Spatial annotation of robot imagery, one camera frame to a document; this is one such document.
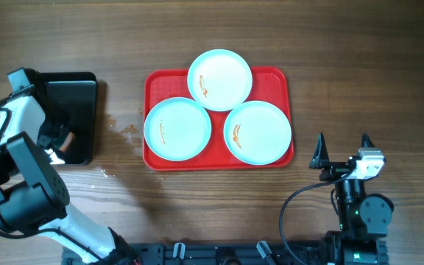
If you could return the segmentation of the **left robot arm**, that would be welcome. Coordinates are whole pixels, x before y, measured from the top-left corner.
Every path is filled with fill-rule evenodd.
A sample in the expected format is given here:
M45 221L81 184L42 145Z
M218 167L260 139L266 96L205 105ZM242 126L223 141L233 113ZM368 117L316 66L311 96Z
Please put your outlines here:
M46 237L85 264L138 264L138 254L118 233L71 203L54 168L91 160L93 112L84 105L36 96L0 101L0 236Z

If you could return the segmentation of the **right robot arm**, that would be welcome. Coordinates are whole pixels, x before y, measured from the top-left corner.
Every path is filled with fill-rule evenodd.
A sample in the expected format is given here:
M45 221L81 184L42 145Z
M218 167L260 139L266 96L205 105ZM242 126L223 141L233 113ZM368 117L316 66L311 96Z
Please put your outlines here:
M386 158L370 137L362 135L361 147L346 162L330 161L320 134L311 169L320 169L319 180L334 186L331 198L339 217L338 231L328 231L319 243L321 264L384 265L389 263L384 238L392 221L394 204L381 194L368 194L364 184L377 177Z

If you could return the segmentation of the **orange green sponge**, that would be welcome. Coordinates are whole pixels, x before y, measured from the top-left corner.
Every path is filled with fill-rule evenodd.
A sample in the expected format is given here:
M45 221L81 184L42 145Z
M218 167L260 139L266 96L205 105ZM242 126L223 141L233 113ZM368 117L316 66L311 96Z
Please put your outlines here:
M74 141L74 139L76 138L75 134L73 134L73 132L69 132L68 135L66 136L63 144L60 146L59 150L61 152L66 152L68 150L68 148L71 146L72 142Z

